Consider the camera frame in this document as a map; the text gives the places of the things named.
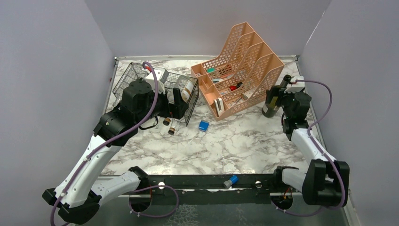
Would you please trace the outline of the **green wine bottle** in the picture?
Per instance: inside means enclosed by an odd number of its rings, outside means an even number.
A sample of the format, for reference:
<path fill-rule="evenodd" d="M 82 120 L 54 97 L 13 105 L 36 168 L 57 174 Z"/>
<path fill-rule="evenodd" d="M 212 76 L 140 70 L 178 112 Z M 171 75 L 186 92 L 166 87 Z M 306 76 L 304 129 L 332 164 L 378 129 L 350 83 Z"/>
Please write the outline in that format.
<path fill-rule="evenodd" d="M 274 85 L 266 91 L 266 100 L 262 107 L 263 116 L 266 118 L 271 118 L 276 114 L 276 112 L 279 110 L 279 106 L 277 106 L 277 100 L 280 96 L 280 93 L 286 89 L 291 79 L 292 76 L 286 74 L 279 85 Z"/>

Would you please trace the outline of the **blue grey cylinder cap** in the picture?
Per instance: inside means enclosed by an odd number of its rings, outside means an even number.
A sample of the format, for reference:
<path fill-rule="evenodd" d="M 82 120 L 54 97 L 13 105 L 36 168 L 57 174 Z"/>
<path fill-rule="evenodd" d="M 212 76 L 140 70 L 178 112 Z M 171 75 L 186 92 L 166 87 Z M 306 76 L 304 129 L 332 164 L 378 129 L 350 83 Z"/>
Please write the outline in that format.
<path fill-rule="evenodd" d="M 235 183 L 237 183 L 238 180 L 239 180 L 238 177 L 236 175 L 233 175 L 228 180 L 223 182 L 223 186 L 224 186 L 224 188 L 229 189 Z"/>

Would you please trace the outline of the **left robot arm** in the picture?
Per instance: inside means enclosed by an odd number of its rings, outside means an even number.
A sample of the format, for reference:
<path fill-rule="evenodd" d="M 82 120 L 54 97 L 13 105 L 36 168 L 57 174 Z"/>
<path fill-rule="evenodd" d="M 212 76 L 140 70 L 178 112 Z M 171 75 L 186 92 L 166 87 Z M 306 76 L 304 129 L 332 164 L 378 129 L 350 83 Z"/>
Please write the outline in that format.
<path fill-rule="evenodd" d="M 90 142 L 73 170 L 56 188 L 42 197 L 51 205 L 51 217 L 59 215 L 66 224 L 87 223 L 108 201 L 127 192 L 143 193 L 148 175 L 139 167 L 95 185 L 110 159 L 142 129 L 152 117 L 180 119 L 189 108 L 179 88 L 162 89 L 161 82 L 137 79 L 119 87 L 119 102 L 101 116 Z"/>

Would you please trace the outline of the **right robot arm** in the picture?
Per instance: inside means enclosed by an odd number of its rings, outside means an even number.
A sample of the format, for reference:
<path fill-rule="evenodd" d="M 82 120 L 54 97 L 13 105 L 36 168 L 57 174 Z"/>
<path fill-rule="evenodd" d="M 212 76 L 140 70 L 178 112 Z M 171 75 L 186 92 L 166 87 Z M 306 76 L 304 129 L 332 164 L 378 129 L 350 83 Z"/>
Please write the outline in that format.
<path fill-rule="evenodd" d="M 280 86 L 266 91 L 267 114 L 283 110 L 282 129 L 302 153 L 308 166 L 278 166 L 271 179 L 272 187 L 279 192 L 291 186 L 302 193 L 308 205 L 344 207 L 348 199 L 350 167 L 330 155 L 314 137 L 307 121 L 311 97 L 299 91 L 287 93 Z"/>

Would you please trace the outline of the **clear bottle with cork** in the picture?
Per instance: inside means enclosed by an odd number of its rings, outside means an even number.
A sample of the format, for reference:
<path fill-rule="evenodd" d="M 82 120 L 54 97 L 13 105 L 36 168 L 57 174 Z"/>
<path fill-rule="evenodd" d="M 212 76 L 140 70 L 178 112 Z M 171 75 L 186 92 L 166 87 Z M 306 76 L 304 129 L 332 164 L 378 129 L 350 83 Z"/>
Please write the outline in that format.
<path fill-rule="evenodd" d="M 169 118 L 169 117 L 166 117 L 166 118 L 164 118 L 164 120 L 163 120 L 163 125 L 169 126 L 169 125 L 171 124 L 171 122 L 172 122 L 172 119 Z"/>

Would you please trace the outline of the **blue stamp block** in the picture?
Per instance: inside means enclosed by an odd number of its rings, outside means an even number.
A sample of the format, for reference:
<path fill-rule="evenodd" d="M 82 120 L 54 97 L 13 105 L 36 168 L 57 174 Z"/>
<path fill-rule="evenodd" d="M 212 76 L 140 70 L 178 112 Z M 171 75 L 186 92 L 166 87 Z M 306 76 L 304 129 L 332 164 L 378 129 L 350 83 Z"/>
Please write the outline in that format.
<path fill-rule="evenodd" d="M 208 127 L 209 127 L 209 122 L 205 121 L 205 120 L 201 120 L 201 122 L 199 123 L 199 130 L 206 132 Z"/>

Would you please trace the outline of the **peach plastic file organizer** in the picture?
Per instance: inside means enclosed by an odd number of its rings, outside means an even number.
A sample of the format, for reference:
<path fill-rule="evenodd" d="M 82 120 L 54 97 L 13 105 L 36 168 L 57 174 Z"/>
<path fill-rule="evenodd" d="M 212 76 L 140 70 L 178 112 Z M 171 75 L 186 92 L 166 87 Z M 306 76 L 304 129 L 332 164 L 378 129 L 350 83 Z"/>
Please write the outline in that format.
<path fill-rule="evenodd" d="M 215 68 L 207 73 L 208 68 Z M 216 121 L 221 121 L 266 100 L 266 91 L 276 84 L 284 63 L 247 23 L 233 26 L 221 53 L 191 67 L 199 91 Z M 229 87 L 242 82 L 237 90 Z M 225 111 L 218 117 L 214 100 L 221 97 Z"/>

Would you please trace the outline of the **red object in organizer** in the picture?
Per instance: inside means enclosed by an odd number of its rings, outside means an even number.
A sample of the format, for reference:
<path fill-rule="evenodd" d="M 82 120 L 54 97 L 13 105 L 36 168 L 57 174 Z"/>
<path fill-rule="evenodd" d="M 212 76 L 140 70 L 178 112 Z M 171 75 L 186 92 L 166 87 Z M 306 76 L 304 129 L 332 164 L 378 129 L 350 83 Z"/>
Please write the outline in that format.
<path fill-rule="evenodd" d="M 240 88 L 241 86 L 242 86 L 242 82 L 238 82 L 237 84 L 235 84 L 235 85 L 231 85 L 230 87 L 229 87 L 229 89 L 230 89 L 230 91 L 234 91 L 234 90 L 237 90 L 238 88 Z"/>

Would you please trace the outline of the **white tape dispenser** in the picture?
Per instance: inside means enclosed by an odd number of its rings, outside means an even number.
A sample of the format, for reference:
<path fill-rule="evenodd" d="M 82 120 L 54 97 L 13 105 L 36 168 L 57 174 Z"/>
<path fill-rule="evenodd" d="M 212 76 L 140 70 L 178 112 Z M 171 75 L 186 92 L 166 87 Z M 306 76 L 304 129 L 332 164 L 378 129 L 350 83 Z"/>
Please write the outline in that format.
<path fill-rule="evenodd" d="M 220 117 L 224 111 L 223 99 L 221 97 L 214 100 L 217 116 Z"/>

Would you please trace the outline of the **black base frame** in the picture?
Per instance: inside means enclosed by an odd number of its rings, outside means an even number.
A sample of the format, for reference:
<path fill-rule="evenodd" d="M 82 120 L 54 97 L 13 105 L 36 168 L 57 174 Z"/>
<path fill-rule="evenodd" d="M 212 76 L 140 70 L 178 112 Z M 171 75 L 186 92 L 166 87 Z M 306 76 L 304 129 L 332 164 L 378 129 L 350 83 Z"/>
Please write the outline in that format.
<path fill-rule="evenodd" d="M 238 177 L 229 189 L 223 182 Z M 137 188 L 127 190 L 130 212 L 141 217 L 166 218 L 183 205 L 272 204 L 290 192 L 273 174 L 142 175 Z"/>

